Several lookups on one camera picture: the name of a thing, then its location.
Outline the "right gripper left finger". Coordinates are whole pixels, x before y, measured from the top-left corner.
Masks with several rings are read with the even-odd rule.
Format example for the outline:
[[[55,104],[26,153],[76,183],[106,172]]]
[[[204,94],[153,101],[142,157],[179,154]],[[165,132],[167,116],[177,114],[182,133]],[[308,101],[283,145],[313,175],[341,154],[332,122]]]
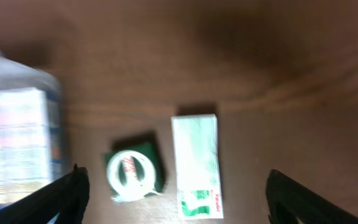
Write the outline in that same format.
[[[0,224],[81,224],[90,199],[85,167],[73,170],[29,196],[0,209]]]

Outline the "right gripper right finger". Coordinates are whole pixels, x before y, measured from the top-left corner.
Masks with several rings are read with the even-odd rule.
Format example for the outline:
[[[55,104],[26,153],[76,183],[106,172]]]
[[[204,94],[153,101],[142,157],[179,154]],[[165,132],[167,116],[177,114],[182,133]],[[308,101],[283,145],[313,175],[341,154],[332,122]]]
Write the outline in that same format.
[[[265,194],[271,224],[358,224],[358,217],[275,169],[268,175]]]

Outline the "long blue box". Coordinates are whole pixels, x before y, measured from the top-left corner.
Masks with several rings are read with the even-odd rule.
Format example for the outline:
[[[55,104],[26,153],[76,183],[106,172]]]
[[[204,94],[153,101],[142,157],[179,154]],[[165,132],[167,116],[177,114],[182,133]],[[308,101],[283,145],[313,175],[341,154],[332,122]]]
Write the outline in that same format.
[[[60,138],[58,93],[0,91],[0,209],[63,175]]]

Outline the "white and green box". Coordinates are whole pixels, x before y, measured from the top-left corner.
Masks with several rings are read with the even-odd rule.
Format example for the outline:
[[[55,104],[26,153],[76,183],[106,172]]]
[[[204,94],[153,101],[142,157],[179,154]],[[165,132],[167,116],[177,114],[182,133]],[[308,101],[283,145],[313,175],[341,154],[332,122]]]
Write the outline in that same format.
[[[175,116],[171,122],[178,216],[184,220],[223,219],[216,115]]]

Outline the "clear plastic container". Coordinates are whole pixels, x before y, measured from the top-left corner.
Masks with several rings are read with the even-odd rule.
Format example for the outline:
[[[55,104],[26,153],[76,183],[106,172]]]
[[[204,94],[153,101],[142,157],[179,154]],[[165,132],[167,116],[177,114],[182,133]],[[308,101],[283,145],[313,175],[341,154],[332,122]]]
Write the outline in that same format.
[[[36,68],[28,67],[19,62],[9,60],[0,51],[0,91],[28,87],[36,87],[40,90],[53,91],[55,93],[58,93],[59,97],[61,95],[60,84],[58,80],[51,74]],[[64,174],[66,172],[66,161],[64,158],[63,150],[62,159]]]

